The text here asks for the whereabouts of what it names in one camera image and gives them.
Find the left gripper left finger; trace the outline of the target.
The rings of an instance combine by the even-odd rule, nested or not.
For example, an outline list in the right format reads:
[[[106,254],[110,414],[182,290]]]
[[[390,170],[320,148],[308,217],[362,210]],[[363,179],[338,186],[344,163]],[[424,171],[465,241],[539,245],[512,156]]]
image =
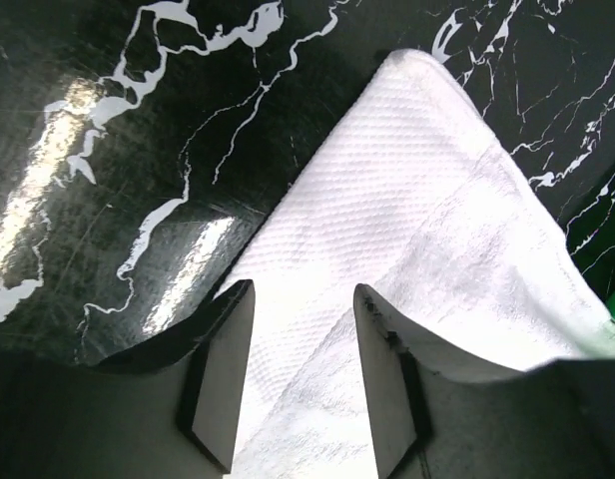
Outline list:
[[[0,351],[0,478],[228,475],[255,302],[240,280],[94,366]]]

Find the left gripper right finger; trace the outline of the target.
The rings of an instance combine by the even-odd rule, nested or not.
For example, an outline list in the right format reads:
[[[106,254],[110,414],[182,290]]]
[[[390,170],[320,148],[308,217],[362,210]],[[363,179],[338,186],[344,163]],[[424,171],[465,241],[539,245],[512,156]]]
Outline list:
[[[379,477],[615,478],[615,359],[510,369],[365,284],[353,312]]]

